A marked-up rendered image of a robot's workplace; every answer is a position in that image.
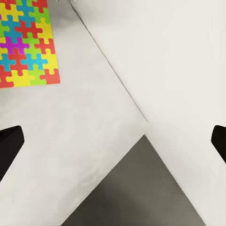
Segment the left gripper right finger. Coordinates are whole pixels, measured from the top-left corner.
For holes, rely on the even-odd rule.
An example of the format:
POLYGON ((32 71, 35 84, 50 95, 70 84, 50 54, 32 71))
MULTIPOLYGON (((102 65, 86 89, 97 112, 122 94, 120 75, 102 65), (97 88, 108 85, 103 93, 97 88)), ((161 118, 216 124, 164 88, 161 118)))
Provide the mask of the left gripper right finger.
POLYGON ((216 125, 212 132, 211 142, 226 163, 226 127, 216 125))

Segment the jigsaw puzzle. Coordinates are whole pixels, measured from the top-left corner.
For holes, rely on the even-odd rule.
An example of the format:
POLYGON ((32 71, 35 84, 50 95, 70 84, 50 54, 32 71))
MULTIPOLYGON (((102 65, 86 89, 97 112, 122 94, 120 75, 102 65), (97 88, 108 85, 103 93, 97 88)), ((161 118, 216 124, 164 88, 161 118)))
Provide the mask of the jigsaw puzzle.
POLYGON ((60 83, 47 0, 0 0, 0 89, 60 83))

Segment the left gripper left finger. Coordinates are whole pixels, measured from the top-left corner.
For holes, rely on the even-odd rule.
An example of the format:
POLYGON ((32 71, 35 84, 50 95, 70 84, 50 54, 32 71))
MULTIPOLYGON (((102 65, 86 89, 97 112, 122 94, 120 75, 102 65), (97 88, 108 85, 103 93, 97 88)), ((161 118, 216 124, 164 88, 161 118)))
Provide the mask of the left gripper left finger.
POLYGON ((24 144, 21 126, 0 130, 0 181, 24 144))

